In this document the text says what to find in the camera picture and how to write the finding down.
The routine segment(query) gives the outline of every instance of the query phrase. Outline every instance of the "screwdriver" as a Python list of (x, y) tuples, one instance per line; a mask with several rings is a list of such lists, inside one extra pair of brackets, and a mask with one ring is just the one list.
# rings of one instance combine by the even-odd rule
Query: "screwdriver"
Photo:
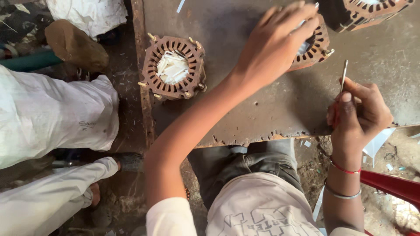
[[(347, 65), (349, 64), (349, 60), (345, 60), (344, 61), (344, 68), (343, 68), (343, 76), (342, 76), (342, 80), (341, 80), (341, 87), (340, 87), (340, 93), (341, 94), (343, 92), (343, 88), (344, 88), (344, 80), (346, 79), (346, 72), (347, 72)], [(340, 123), (340, 107), (339, 107), (339, 102), (336, 101), (334, 102), (334, 122), (333, 122), (333, 128), (336, 128), (339, 123)]]

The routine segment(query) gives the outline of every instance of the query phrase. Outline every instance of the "silver bracelet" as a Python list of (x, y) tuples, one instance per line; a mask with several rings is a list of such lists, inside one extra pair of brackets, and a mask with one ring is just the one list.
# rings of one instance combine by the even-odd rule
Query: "silver bracelet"
[(344, 196), (344, 195), (340, 195), (340, 194), (334, 192), (332, 189), (330, 189), (330, 187), (328, 187), (327, 180), (325, 180), (324, 186), (325, 186), (325, 189), (328, 192), (330, 192), (330, 194), (332, 194), (334, 197), (337, 197), (337, 198), (340, 198), (340, 199), (353, 199), (353, 198), (356, 198), (357, 196), (359, 196), (360, 194), (362, 194), (362, 186), (360, 186), (360, 191), (356, 195), (353, 195), (353, 196)]

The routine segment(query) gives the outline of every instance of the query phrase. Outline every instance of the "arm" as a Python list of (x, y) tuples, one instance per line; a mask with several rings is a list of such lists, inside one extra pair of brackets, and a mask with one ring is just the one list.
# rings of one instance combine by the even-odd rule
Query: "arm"
[(314, 4), (303, 1), (283, 10), (268, 10), (231, 73), (158, 137), (144, 159), (148, 207), (170, 197), (186, 197), (179, 171), (182, 161), (230, 109), (286, 72), (300, 45), (319, 24), (316, 11)]
[[(346, 78), (344, 88), (346, 92), (337, 98), (340, 106), (340, 124), (331, 135), (331, 158), (341, 168), (354, 172), (361, 167), (363, 147), (390, 125), (393, 117), (375, 84), (363, 86)], [(361, 100), (357, 107), (354, 97)], [(330, 106), (327, 115), (329, 125), (332, 124), (334, 116)], [(339, 195), (354, 196), (360, 190), (360, 173), (348, 174), (330, 166), (326, 185)], [(328, 234), (338, 227), (364, 232), (361, 196), (340, 199), (325, 191), (323, 211)]]

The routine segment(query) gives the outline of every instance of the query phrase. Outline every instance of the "dark jeans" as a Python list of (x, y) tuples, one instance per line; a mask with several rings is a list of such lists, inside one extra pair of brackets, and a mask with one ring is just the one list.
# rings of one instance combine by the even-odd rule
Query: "dark jeans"
[(192, 150), (188, 154), (188, 161), (200, 184), (204, 206), (210, 209), (220, 190), (231, 179), (254, 172), (277, 175), (303, 192), (300, 177), (296, 172), (294, 151), (293, 157), (282, 153), (281, 150), (273, 152), (275, 150), (270, 148), (270, 151), (254, 154), (232, 153), (227, 146)]

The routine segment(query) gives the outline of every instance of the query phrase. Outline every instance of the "white cloth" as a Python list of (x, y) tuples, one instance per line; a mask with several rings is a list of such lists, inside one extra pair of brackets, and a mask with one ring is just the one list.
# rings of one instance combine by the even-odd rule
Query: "white cloth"
[(71, 167), (0, 194), (1, 236), (47, 236), (90, 206), (92, 183), (118, 171), (111, 157)]
[(95, 39), (127, 22), (123, 0), (47, 0), (54, 20), (66, 19)]
[(55, 148), (107, 151), (118, 133), (118, 93), (101, 75), (66, 83), (0, 65), (0, 169)]
[[(147, 213), (147, 235), (197, 235), (186, 199), (169, 198)], [(278, 176), (251, 173), (229, 181), (207, 215), (207, 236), (322, 236), (302, 192)], [(364, 236), (337, 228), (330, 236)]]

